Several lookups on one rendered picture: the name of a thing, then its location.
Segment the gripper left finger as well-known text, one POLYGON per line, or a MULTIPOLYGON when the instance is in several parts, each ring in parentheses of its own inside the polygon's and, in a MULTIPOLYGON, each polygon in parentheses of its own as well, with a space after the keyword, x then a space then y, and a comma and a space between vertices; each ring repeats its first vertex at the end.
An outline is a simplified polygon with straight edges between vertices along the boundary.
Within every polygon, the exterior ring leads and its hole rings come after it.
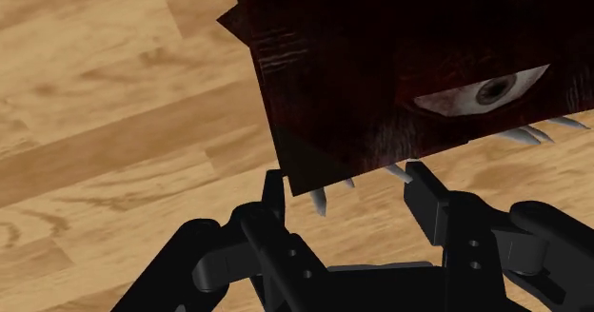
POLYGON ((182 224, 110 312, 213 312, 244 278, 265 312, 326 312, 328 272, 285 227, 283 177, 268 171, 261 199, 237 206, 225 225, 182 224))

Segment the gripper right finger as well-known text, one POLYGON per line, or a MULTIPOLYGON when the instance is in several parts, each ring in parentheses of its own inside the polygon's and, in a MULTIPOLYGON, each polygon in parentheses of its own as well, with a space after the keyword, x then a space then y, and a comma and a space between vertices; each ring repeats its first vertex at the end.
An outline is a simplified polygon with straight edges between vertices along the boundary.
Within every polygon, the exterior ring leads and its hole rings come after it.
POLYGON ((550 312, 594 312, 594 228, 539 201, 498 210, 447 189, 420 161, 406 174, 406 206, 443 249, 445 312, 529 312, 506 295, 505 280, 550 312))

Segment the dark red monster book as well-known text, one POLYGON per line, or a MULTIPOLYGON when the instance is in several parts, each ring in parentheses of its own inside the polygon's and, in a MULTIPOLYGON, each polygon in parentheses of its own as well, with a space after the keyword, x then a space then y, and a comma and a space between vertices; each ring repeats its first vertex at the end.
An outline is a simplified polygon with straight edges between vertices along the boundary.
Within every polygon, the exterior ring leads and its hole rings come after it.
POLYGON ((594 109, 594 0, 236 0, 280 168, 327 186, 594 109))

